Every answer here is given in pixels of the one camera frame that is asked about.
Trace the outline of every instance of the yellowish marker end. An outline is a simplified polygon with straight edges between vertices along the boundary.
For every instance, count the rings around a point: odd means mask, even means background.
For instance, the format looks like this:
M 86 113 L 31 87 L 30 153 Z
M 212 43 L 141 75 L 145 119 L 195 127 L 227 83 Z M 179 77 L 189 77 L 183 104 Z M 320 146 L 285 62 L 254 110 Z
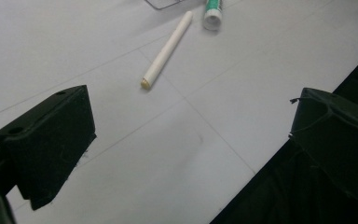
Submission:
M 142 86 L 142 88 L 144 88 L 145 90 L 150 90 L 150 84 L 146 81 L 146 79 L 143 79 L 143 80 L 142 80 L 141 86 Z

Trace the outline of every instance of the white cylindrical stick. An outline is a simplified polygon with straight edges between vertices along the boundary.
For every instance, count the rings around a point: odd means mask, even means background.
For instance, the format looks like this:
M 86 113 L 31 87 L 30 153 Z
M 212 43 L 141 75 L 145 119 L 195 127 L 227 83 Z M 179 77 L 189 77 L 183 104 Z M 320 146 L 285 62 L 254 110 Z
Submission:
M 170 39 L 167 41 L 165 46 L 159 52 L 158 56 L 152 62 L 144 78 L 142 79 L 141 86 L 144 89 L 149 90 L 151 88 L 159 72 L 161 72 L 161 69 L 164 67 L 164 64 L 170 58 L 179 40 L 182 38 L 187 27 L 190 25 L 192 18 L 193 18 L 193 13 L 191 11 L 188 11 L 185 14 L 185 16 L 182 18 L 182 20 L 179 22 L 178 26 L 173 31 Z

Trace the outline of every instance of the white table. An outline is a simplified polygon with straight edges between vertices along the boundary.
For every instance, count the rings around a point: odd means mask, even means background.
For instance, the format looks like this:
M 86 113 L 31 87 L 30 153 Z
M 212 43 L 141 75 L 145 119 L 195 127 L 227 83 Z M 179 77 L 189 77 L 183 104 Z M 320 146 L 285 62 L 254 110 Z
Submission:
M 140 81 L 195 13 L 151 91 Z M 287 141 L 303 87 L 332 91 L 358 64 L 358 0 L 0 0 L 0 128 L 87 84 L 98 138 L 52 204 L 18 223 L 209 223 Z

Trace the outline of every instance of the white cap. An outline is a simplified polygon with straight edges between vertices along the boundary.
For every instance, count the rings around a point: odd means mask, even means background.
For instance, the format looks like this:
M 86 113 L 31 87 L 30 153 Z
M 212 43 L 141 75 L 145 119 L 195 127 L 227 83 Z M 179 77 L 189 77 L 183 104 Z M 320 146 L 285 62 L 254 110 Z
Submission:
M 203 25 L 207 30 L 218 30 L 222 24 L 222 12 L 219 9 L 209 9 L 205 12 Z

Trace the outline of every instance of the green and white container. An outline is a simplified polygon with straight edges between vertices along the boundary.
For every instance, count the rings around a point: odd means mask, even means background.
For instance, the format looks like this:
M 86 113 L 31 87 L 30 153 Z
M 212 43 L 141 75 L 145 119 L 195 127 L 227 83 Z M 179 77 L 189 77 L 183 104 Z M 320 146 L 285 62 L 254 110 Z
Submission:
M 218 30 L 222 24 L 222 0 L 207 0 L 203 25 L 207 30 Z

